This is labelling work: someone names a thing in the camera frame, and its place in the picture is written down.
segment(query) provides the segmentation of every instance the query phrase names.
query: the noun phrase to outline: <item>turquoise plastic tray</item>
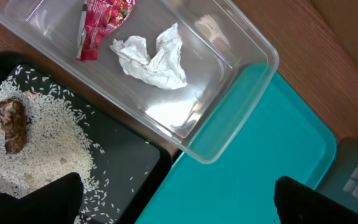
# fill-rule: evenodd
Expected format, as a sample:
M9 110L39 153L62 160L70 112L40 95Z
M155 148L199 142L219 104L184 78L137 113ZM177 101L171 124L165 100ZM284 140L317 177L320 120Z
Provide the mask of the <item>turquoise plastic tray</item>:
M247 67L236 86L263 68ZM332 132L276 73L221 158L203 165L182 154L137 223L280 223L275 181L287 175L315 189L335 153Z

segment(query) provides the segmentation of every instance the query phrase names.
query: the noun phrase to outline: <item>plastic bin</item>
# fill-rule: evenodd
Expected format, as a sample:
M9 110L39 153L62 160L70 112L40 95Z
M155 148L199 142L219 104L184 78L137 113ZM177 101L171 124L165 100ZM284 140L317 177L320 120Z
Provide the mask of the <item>plastic bin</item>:
M278 55L263 35L228 0L138 0L128 20L99 46L99 59L77 62L77 34L83 1L0 0L0 23L54 62L89 85L126 113L203 163L215 161L254 109L277 69ZM181 65L188 86L161 90L122 71L109 49L113 39L131 35L147 39L150 56L155 40L178 23L182 37ZM239 103L245 114L232 123L227 114L226 135L210 153L190 148L209 115L236 82L246 65L262 63L265 70L247 85Z

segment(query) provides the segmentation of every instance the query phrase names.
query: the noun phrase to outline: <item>brown object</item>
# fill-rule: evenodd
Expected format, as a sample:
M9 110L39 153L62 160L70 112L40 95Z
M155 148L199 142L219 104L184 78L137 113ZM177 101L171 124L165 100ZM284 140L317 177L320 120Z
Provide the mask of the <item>brown object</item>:
M358 0L311 0L311 2L358 64Z
M17 154L25 145L25 113L22 102L10 98L0 102L0 124L5 131L6 154Z
M37 188L34 187L34 181L32 180L32 176L30 174L26 174L24 180L29 185L32 192L37 190Z
M278 71L331 129L337 142L347 136L358 138L358 64L312 3L309 0L233 2L277 49L280 55ZM24 54L82 97L167 149L174 158L178 155L178 149L169 142L98 95L3 25L0 25L0 50Z

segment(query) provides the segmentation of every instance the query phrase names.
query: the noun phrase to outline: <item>white tissue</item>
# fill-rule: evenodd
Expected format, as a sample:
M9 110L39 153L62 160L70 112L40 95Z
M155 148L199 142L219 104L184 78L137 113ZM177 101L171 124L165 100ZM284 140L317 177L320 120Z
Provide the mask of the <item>white tissue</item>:
M131 36L125 42L114 39L110 49L118 54L125 74L174 90L187 85L185 71L180 66L182 45L176 23L157 37L157 54L153 59L147 54L146 39L139 36Z

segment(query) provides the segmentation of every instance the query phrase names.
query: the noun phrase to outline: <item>candy wrapper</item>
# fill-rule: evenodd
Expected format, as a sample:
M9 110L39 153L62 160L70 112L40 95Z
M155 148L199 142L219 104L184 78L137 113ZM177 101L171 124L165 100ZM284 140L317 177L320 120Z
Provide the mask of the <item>candy wrapper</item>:
M102 39L128 18L137 0L85 0L78 33L79 61L98 59Z

